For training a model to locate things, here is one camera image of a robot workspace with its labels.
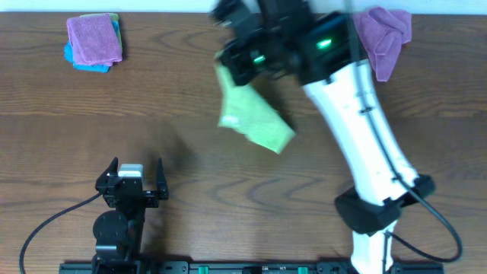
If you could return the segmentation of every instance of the blue cloth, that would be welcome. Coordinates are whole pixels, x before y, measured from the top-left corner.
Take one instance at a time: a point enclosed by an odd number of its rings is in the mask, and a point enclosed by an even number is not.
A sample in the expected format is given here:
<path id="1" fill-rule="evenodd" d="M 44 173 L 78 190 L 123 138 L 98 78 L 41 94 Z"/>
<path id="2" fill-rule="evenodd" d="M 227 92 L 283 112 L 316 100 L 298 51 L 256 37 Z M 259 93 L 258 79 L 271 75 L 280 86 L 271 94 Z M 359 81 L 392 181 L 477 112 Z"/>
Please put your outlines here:
<path id="1" fill-rule="evenodd" d="M 115 33 L 119 30 L 119 22 L 117 21 L 112 21 L 113 29 L 115 30 Z M 71 48 L 71 44 L 68 41 L 66 46 L 64 47 L 64 59 L 66 61 L 70 62 L 73 64 L 73 68 L 78 69 L 78 70 L 84 70 L 84 71 L 89 71 L 89 72 L 103 72 L 107 73 L 108 70 L 110 70 L 110 67 L 108 65 L 78 65 L 75 63 L 73 59 L 73 49 Z"/>

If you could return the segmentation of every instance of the green led light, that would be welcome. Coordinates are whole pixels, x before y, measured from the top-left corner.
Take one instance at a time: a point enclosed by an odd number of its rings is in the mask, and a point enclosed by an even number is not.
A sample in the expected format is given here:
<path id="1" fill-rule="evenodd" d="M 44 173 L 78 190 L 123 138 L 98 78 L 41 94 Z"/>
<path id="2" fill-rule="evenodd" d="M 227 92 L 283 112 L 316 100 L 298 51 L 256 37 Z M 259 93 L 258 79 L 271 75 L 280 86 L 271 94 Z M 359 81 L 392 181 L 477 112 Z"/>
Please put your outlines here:
<path id="1" fill-rule="evenodd" d="M 265 57 L 265 56 L 259 56 L 259 57 L 255 58 L 255 59 L 253 60 L 253 62 L 254 62 L 255 64 L 260 64 L 261 62 L 264 62 L 264 61 L 266 61 L 266 57 Z"/>
<path id="2" fill-rule="evenodd" d="M 331 44 L 332 44 L 331 39 L 325 39 L 325 40 L 318 42 L 317 47 L 318 47 L 318 49 L 325 49 Z"/>

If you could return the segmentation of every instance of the black mounting rail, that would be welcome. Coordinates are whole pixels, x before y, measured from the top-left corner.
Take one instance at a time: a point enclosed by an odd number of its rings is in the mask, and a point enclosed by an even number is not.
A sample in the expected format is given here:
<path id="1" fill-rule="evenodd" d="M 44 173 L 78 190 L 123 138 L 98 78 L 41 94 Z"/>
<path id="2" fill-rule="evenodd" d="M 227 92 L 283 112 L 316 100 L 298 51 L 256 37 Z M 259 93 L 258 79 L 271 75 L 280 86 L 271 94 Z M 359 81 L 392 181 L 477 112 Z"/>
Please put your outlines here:
<path id="1" fill-rule="evenodd" d="M 153 263 L 142 269 L 144 263 L 107 267 L 99 274 L 356 274 L 349 261 L 318 263 L 188 263 L 170 261 Z M 440 263 L 394 263 L 391 274 L 443 274 Z M 91 263 L 63 263 L 59 274 L 92 274 Z"/>

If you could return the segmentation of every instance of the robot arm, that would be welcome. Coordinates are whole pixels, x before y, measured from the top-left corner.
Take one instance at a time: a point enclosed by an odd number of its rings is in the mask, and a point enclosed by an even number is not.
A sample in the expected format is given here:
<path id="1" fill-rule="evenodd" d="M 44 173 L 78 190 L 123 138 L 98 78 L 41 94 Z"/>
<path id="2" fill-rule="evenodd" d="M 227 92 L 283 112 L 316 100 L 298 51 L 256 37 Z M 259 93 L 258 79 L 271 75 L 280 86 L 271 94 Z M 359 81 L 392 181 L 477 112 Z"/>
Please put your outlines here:
<path id="1" fill-rule="evenodd" d="M 354 79 L 353 65 L 357 65 L 361 71 L 361 79 Z M 393 181 L 394 174 L 372 134 L 364 111 L 371 113 L 394 166 L 411 187 L 415 186 L 414 180 L 418 174 L 404 157 L 387 125 L 372 85 L 371 67 L 366 61 L 350 64 L 334 73 L 330 79 L 330 83 L 317 81 L 303 86 L 303 89 L 323 114 L 339 143 L 354 177 L 356 193 L 362 201 L 377 207 L 383 207 L 384 201 L 398 200 L 406 194 L 406 190 Z M 363 109 L 355 80 L 361 81 L 371 109 Z M 385 232 L 392 232 L 395 225 L 396 221 L 393 221 L 371 236 L 353 232 L 352 264 L 360 273 L 381 273 L 384 258 L 387 261 L 386 269 L 392 266 L 391 245 Z"/>

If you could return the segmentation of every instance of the green connector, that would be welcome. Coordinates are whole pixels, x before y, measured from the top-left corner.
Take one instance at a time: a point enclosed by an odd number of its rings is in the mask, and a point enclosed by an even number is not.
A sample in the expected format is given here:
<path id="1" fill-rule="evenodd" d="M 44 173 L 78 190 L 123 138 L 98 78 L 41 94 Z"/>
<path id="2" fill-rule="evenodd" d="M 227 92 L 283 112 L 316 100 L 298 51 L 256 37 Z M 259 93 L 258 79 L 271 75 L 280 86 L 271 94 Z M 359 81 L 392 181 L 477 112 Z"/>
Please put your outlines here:
<path id="1" fill-rule="evenodd" d="M 200 266 L 198 268 L 198 274 L 208 274 L 210 269 L 207 266 Z"/>
<path id="2" fill-rule="evenodd" d="M 307 267 L 298 267 L 298 274 L 307 274 Z"/>

